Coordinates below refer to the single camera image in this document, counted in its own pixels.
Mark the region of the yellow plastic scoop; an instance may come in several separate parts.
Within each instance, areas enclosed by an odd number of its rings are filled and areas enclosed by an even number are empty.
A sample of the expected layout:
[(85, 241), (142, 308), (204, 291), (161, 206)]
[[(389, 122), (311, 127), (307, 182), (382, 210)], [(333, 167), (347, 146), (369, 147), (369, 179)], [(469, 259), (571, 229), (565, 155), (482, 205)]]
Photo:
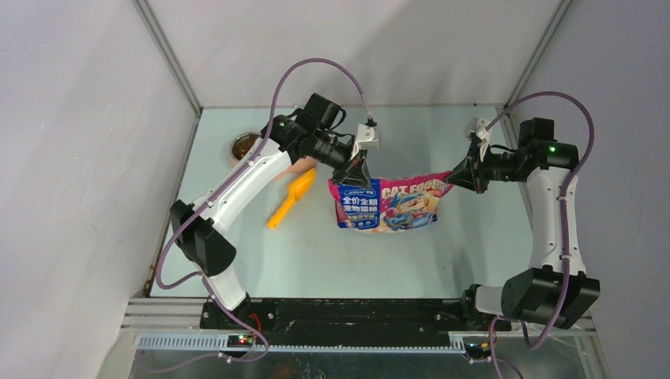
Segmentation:
[(316, 178), (316, 169), (301, 174), (288, 185), (287, 197), (282, 205), (270, 217), (266, 226), (273, 230), (284, 220), (294, 205), (303, 197), (303, 195), (312, 187)]

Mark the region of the colourful cat food bag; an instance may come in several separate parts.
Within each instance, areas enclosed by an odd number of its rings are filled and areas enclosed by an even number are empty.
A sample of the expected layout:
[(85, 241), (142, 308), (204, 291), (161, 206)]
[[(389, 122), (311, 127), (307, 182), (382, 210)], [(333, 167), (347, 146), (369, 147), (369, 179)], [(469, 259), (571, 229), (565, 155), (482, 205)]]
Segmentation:
[(371, 179), (371, 188), (329, 181), (337, 225), (363, 233), (396, 233), (438, 220), (441, 198), (450, 192), (451, 171), (407, 178)]

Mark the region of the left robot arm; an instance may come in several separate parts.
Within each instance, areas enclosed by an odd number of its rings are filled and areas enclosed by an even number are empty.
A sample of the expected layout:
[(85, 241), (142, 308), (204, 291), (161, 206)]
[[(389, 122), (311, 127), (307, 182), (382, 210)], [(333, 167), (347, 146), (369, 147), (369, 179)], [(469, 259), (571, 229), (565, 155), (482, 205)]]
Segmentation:
[(242, 210), (282, 172), (300, 159), (312, 158), (331, 167), (337, 183), (371, 188), (367, 150), (378, 145), (380, 132), (367, 117), (354, 134), (336, 132), (338, 104), (313, 94), (291, 114), (272, 114), (251, 150), (217, 187), (196, 200), (176, 201), (170, 208), (174, 244), (196, 267), (213, 298), (220, 303), (219, 318), (229, 328), (242, 328), (250, 318), (244, 303), (247, 291), (233, 262), (236, 248), (226, 239)]

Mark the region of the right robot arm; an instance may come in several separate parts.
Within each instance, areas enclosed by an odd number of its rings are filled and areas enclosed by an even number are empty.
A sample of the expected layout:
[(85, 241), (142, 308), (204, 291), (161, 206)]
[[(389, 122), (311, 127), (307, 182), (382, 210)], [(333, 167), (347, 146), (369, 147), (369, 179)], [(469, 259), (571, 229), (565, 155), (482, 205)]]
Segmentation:
[(496, 153), (486, 126), (474, 118), (465, 127), (469, 149), (446, 181), (475, 193), (490, 182), (525, 184), (533, 246), (524, 272), (500, 287), (473, 284), (464, 293), (461, 323), (479, 330), (495, 315), (569, 329), (600, 296), (599, 280), (586, 275), (575, 226), (578, 148), (554, 138), (552, 120), (532, 118), (521, 124), (516, 149)]

